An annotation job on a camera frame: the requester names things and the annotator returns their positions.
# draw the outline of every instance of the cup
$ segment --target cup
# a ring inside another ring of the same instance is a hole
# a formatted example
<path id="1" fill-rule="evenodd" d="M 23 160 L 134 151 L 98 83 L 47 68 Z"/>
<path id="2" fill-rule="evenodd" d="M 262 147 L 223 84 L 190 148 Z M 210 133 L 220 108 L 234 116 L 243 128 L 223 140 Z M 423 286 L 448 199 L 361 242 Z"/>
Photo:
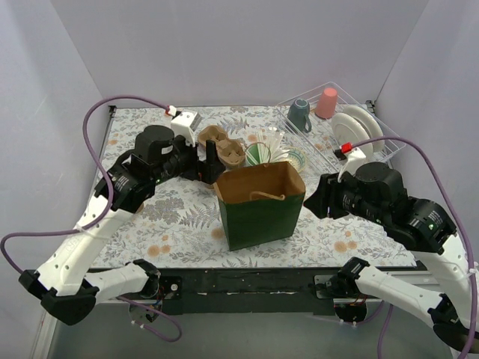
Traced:
<path id="1" fill-rule="evenodd" d="M 320 118 L 331 118 L 335 114 L 336 104 L 338 103 L 338 92 L 335 88 L 325 88 L 319 101 L 317 102 L 314 113 Z"/>
<path id="2" fill-rule="evenodd" d="M 287 118 L 299 131 L 310 132 L 312 130 L 309 120 L 309 102 L 305 99 L 295 99 L 287 113 Z"/>

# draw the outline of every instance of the table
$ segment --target table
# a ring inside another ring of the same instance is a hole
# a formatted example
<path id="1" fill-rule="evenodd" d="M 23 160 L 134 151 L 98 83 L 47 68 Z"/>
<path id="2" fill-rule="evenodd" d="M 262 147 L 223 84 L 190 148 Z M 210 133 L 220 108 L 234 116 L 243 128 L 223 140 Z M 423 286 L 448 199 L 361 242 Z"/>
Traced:
<path id="1" fill-rule="evenodd" d="M 196 135 L 206 126 L 219 124 L 230 138 L 244 144 L 256 141 L 258 129 L 275 124 L 273 107 L 190 109 L 203 118 Z M 144 127 L 169 126 L 170 120 L 160 108 L 116 109 L 106 136 L 103 166 L 108 169 L 121 153 L 133 148 L 135 136 Z M 301 175 L 308 196 L 316 189 L 321 173 L 308 164 Z M 413 256 L 387 238 L 380 226 L 352 216 L 319 220 L 305 208 L 292 237 L 230 252 L 214 190 L 200 182 L 175 178 L 156 187 L 144 210 L 116 232 L 93 267 L 113 268 L 138 258 L 160 268 L 179 269 L 338 267 L 353 256 L 374 266 L 415 266 Z"/>

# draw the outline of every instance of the teal mug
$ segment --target teal mug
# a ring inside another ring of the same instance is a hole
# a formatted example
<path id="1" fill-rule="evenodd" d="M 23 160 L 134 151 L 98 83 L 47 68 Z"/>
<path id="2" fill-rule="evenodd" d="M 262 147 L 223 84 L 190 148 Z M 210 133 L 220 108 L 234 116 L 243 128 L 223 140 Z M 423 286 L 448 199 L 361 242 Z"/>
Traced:
<path id="1" fill-rule="evenodd" d="M 295 99 L 287 113 L 287 118 L 299 131 L 310 132 L 312 130 L 309 120 L 309 102 L 305 99 Z"/>

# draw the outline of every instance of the mug handle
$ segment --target mug handle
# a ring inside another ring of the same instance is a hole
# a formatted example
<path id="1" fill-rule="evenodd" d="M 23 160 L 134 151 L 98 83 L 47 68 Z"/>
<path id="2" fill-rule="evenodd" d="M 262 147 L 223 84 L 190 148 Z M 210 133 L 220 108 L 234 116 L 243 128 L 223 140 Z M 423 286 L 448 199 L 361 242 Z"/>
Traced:
<path id="1" fill-rule="evenodd" d="M 311 125 L 311 121 L 309 120 L 309 112 L 305 114 L 305 119 L 306 119 L 306 125 L 305 125 L 305 132 L 311 132 L 313 129 L 313 126 Z"/>

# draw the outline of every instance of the red connector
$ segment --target red connector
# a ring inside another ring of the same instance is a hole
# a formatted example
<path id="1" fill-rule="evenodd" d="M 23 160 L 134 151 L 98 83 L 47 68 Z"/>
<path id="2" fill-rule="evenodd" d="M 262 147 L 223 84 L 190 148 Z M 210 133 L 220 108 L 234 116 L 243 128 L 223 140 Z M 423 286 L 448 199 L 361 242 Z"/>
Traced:
<path id="1" fill-rule="evenodd" d="M 353 144 L 351 144 L 351 142 L 348 142 L 347 144 L 344 144 L 343 146 L 341 146 L 341 152 L 344 155 L 348 152 L 351 152 L 352 149 L 353 149 Z"/>

